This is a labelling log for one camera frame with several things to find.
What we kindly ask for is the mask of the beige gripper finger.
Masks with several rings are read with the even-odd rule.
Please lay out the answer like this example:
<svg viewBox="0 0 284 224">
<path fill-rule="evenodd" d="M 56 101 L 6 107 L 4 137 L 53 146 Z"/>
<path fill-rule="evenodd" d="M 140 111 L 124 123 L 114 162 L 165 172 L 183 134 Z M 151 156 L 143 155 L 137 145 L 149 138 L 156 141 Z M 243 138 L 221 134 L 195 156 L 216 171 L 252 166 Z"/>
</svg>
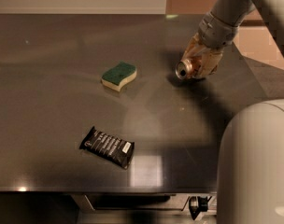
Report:
<svg viewBox="0 0 284 224">
<path fill-rule="evenodd" d="M 193 78 L 204 78 L 217 69 L 223 49 L 212 49 L 206 46 L 197 46 L 192 49 Z"/>
<path fill-rule="evenodd" d="M 202 55 L 206 50 L 207 46 L 201 40 L 201 36 L 196 33 L 189 41 L 189 44 L 184 51 L 181 61 L 199 63 L 202 60 Z"/>
</svg>

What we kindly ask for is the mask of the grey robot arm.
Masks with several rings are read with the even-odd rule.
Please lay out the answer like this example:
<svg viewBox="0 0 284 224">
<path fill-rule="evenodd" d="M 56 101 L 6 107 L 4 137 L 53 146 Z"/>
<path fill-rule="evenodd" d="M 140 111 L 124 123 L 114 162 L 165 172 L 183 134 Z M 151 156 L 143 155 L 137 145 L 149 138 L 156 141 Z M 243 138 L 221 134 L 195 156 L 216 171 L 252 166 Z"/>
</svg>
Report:
<svg viewBox="0 0 284 224">
<path fill-rule="evenodd" d="M 252 10 L 259 11 L 284 57 L 284 0 L 218 0 L 177 64 L 177 77 L 200 79 L 215 72 Z M 225 129 L 217 224 L 284 224 L 284 99 L 245 108 Z"/>
</svg>

